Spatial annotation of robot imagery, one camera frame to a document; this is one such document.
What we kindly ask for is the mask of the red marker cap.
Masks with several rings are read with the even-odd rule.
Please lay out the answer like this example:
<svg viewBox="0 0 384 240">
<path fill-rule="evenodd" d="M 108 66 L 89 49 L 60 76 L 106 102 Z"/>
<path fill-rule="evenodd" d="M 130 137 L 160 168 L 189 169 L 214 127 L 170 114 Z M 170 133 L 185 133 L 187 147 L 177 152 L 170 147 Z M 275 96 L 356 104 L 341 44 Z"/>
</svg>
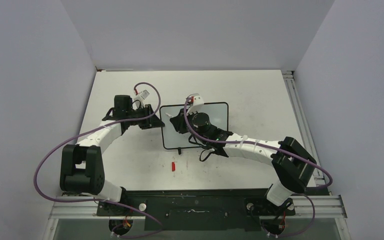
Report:
<svg viewBox="0 0 384 240">
<path fill-rule="evenodd" d="M 174 172 L 176 170 L 176 163 L 173 161 L 171 163 L 171 171 Z"/>
</svg>

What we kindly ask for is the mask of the white marker pen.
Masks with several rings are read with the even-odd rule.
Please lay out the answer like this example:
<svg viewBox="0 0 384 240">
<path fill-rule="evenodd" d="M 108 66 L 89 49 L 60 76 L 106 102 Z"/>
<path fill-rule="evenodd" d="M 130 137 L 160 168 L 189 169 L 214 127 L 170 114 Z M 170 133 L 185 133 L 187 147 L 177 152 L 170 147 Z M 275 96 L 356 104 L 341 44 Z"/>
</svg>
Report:
<svg viewBox="0 0 384 240">
<path fill-rule="evenodd" d="M 165 113 L 165 115 L 168 116 L 169 118 L 173 118 L 174 117 L 173 115 L 171 115 L 171 114 L 169 114 L 167 112 Z"/>
</svg>

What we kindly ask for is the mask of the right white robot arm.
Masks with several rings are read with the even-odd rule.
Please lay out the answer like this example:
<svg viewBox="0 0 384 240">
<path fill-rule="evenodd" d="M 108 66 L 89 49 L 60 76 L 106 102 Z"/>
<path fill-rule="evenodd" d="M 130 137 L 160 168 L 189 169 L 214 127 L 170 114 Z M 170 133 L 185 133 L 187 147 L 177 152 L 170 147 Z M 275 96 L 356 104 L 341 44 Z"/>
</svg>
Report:
<svg viewBox="0 0 384 240">
<path fill-rule="evenodd" d="M 169 121 L 179 134 L 190 132 L 192 144 L 209 154 L 222 157 L 238 157 L 253 160 L 273 167 L 277 180 L 272 183 L 263 199 L 263 209 L 276 214 L 292 194 L 303 194 L 313 181 L 315 159 L 293 137 L 281 141 L 266 141 L 249 138 L 211 124 L 204 112 L 184 117 L 169 115 Z"/>
</svg>

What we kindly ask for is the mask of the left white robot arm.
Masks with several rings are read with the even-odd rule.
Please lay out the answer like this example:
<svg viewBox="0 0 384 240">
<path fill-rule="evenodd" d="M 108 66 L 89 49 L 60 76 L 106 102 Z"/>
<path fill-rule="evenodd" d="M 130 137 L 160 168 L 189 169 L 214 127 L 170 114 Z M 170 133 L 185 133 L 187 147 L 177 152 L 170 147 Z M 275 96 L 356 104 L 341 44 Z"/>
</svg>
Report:
<svg viewBox="0 0 384 240">
<path fill-rule="evenodd" d="M 65 192 L 108 200 L 110 210 L 118 216 L 129 210 L 129 201 L 122 197 L 126 191 L 123 187 L 106 180 L 103 153 L 130 126 L 142 130 L 165 126 L 154 115 L 150 104 L 140 101 L 137 108 L 133 104 L 129 95 L 116 95 L 114 106 L 100 123 L 101 128 L 77 144 L 64 146 L 61 156 L 60 188 Z"/>
</svg>

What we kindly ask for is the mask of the small black-framed whiteboard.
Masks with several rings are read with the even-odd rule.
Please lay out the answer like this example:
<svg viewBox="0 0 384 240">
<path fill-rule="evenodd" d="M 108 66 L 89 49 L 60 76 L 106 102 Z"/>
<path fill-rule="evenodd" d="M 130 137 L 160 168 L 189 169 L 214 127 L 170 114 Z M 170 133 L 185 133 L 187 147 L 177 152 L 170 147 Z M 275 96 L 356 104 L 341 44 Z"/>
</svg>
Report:
<svg viewBox="0 0 384 240">
<path fill-rule="evenodd" d="M 180 134 L 175 131 L 170 123 L 170 118 L 165 115 L 169 113 L 172 116 L 177 116 L 183 111 L 183 104 L 163 105 L 159 109 L 160 118 L 165 126 L 161 128 L 162 144 L 166 150 L 180 151 L 183 149 L 198 148 L 195 140 L 190 133 Z M 209 116 L 211 124 L 227 131 L 229 129 L 229 105 L 227 102 L 209 102 L 205 103 L 200 109 L 201 113 L 206 113 Z"/>
</svg>

